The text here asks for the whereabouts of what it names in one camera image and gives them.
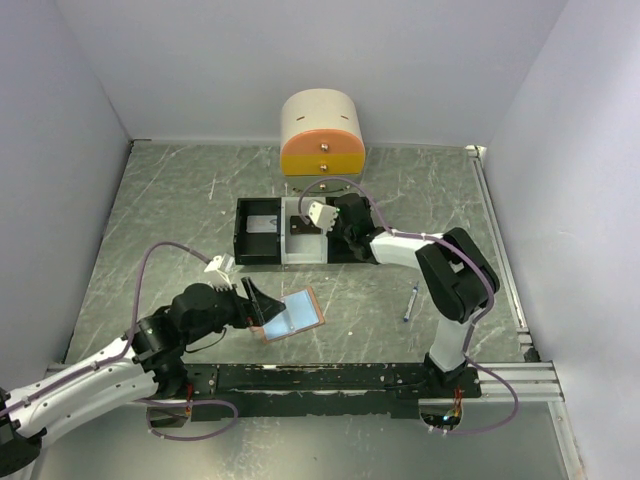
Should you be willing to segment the orange leather card holder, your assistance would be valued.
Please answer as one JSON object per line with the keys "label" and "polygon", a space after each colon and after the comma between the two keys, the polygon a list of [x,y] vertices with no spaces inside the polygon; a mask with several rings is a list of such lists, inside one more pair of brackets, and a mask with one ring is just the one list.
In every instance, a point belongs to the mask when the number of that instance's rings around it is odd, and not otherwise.
{"label": "orange leather card holder", "polygon": [[322,309],[311,287],[285,295],[282,302],[285,304],[284,311],[265,325],[250,328],[265,344],[289,338],[325,323]]}

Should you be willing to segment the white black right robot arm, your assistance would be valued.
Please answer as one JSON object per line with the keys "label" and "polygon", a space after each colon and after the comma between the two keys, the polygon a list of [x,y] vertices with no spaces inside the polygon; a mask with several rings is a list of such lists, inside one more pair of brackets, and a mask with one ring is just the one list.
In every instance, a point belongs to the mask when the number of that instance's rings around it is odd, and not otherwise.
{"label": "white black right robot arm", "polygon": [[334,223],[330,237],[341,239],[354,257],[374,265],[418,271],[441,318],[423,361],[422,383],[433,396],[455,390],[469,361],[475,326],[495,303],[500,281],[466,230],[413,234],[374,224],[370,202],[349,193],[328,201]]}

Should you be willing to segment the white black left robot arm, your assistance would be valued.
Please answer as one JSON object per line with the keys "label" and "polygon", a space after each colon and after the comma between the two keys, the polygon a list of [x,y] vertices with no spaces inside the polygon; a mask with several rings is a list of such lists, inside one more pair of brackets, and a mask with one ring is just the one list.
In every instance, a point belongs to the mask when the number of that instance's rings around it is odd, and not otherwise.
{"label": "white black left robot arm", "polygon": [[1,474],[30,465],[46,441],[128,402],[173,399],[187,389],[189,345],[228,327],[262,327],[285,304],[250,278],[235,286],[188,286],[171,304],[135,320],[93,356],[39,383],[1,394]]}

